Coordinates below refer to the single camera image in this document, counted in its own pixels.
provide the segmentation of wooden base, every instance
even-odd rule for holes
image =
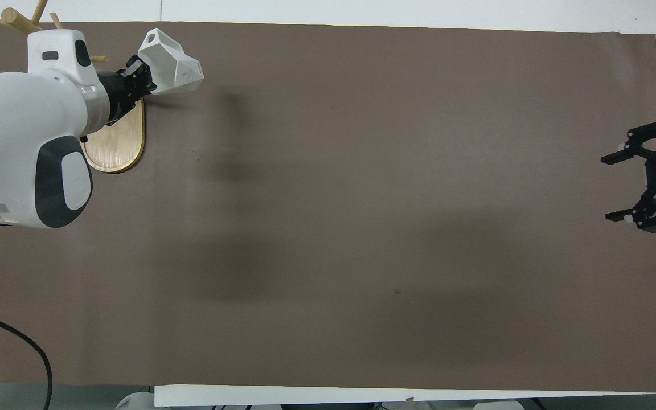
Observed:
[[[146,145],[146,109],[143,101],[112,127],[102,127],[81,142],[85,159],[94,169],[117,174],[138,163]]]

